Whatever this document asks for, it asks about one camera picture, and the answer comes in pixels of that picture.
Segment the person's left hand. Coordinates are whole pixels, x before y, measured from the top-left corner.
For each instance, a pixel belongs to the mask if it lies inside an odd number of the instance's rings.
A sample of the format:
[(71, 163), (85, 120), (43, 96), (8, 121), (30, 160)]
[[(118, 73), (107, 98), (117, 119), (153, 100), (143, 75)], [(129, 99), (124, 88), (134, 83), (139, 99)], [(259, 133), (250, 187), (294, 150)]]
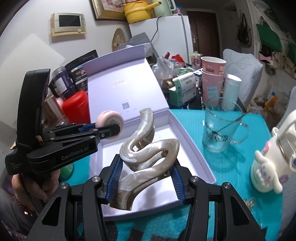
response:
[(13, 175), (11, 184), (15, 191), (15, 197), (17, 201), (22, 206), (26, 206), (28, 209), (34, 209), (33, 203), (26, 194), (26, 188), (30, 196), (47, 202), (59, 187), (59, 176), (60, 169), (52, 172), (50, 178), (45, 181), (42, 187), (40, 187), (35, 181), (25, 178), (22, 182), (19, 174)]

